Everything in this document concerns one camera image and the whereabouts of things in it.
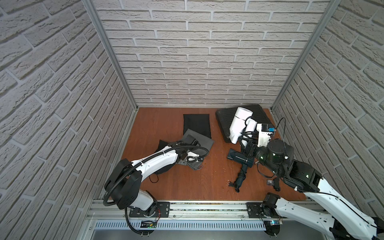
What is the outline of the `grey fabric pouch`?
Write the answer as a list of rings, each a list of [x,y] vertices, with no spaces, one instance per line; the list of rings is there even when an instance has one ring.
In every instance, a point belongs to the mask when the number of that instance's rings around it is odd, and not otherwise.
[[[205,137],[204,135],[201,135],[195,131],[188,129],[187,132],[182,137],[182,142],[185,145],[195,145],[195,146],[203,147],[203,148],[207,149],[208,151],[210,151],[215,141],[210,139],[210,138]],[[205,158],[202,156],[204,156],[204,155],[207,156],[208,154],[205,150],[202,150],[202,149],[193,149],[192,152],[199,154],[201,156],[201,163],[183,165],[183,166],[188,166],[193,170],[199,170],[199,169],[201,169],[202,164],[204,162],[204,158]]]

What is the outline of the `white hair dryer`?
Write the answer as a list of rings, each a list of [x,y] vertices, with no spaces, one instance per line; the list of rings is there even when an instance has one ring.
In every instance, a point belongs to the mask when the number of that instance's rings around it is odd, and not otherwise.
[[[241,142],[245,148],[248,141],[252,138],[253,132],[257,127],[257,122],[252,118],[253,112],[251,110],[238,107],[230,126],[230,141],[236,144]]]

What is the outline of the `black printed drawstring pouch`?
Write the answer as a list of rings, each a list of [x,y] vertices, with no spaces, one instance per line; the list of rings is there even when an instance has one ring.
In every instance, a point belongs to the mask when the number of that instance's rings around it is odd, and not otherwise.
[[[155,152],[158,152],[158,151],[162,150],[163,148],[165,148],[165,147],[167,147],[167,146],[168,146],[168,143],[167,143],[167,142],[165,142],[165,141],[163,141],[163,140],[159,140],[159,145],[158,145],[158,148],[157,148],[157,150],[156,150]],[[157,176],[157,180],[156,180],[156,181],[153,181],[153,180],[151,179],[152,175],[150,175],[150,176],[149,176],[150,182],[153,183],[153,184],[157,183],[157,182],[159,181],[159,175],[164,174],[164,173],[166,173],[167,171],[169,171],[169,170],[170,170],[176,163],[177,163],[177,162],[174,162],[174,163],[172,163],[172,164],[170,164],[170,165],[166,165],[165,167],[163,167],[163,168],[159,169],[158,171],[154,172],[153,175],[156,175],[156,176]]]

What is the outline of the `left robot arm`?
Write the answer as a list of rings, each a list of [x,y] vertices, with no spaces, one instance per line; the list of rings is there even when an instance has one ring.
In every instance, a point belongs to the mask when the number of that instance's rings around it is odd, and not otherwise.
[[[140,209],[145,216],[151,217],[158,208],[158,201],[148,191],[141,190],[142,182],[159,170],[172,167],[179,160],[194,163],[204,159],[209,152],[200,144],[179,141],[169,143],[139,160],[120,160],[104,185],[103,205],[115,205],[120,210]]]

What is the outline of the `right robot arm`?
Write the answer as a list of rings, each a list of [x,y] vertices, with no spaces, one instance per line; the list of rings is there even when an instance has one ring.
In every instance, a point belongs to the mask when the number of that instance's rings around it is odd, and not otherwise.
[[[235,158],[243,165],[266,167],[273,175],[276,191],[280,182],[315,201],[324,213],[306,209],[277,194],[268,193],[259,207],[265,218],[288,218],[311,227],[333,240],[376,240],[384,232],[384,221],[370,217],[337,192],[311,165],[294,159],[294,148],[280,139],[258,146],[249,141]]]

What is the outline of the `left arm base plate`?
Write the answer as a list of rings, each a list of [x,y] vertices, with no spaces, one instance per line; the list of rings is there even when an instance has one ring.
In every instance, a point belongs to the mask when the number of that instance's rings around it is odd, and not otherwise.
[[[139,208],[133,208],[130,210],[130,218],[168,218],[171,209],[170,202],[157,202],[156,206],[151,206],[148,210],[143,211]]]

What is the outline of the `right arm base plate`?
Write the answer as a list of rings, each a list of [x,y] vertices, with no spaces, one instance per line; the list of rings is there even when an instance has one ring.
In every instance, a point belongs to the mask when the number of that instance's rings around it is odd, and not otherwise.
[[[276,206],[259,202],[246,203],[248,216],[250,219],[278,219],[281,218],[276,212]]]

